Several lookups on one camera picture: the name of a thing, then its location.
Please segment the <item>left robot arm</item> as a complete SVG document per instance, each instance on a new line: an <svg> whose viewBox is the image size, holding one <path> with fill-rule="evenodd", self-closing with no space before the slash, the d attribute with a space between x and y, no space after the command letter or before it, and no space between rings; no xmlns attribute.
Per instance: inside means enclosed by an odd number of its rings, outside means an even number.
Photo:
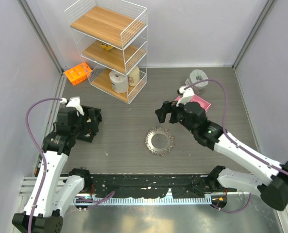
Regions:
<svg viewBox="0 0 288 233"><path fill-rule="evenodd" d="M56 191L62 169L76 140L92 142L99 132L101 110L83 106L83 114L75 107L59 109L53 131L43 140L42 162L34 189L22 213L13 216L12 224L21 233L59 233L63 217L75 196L91 190L89 170L74 168L66 183Z"/></svg>

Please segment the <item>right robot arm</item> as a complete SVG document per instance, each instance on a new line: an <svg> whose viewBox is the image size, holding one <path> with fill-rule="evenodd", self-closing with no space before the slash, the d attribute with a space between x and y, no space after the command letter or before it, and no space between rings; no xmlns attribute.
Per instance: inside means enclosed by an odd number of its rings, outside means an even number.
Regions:
<svg viewBox="0 0 288 233"><path fill-rule="evenodd" d="M207 119L197 102L185 105L165 101L155 111L160 123L170 114L170 123L180 123L202 146L227 156L249 173L231 171L217 166L209 174L208 186L213 191L234 188L259 196L269 207L283 211L288 205L288 161L282 164L262 155L237 140L222 126Z"/></svg>

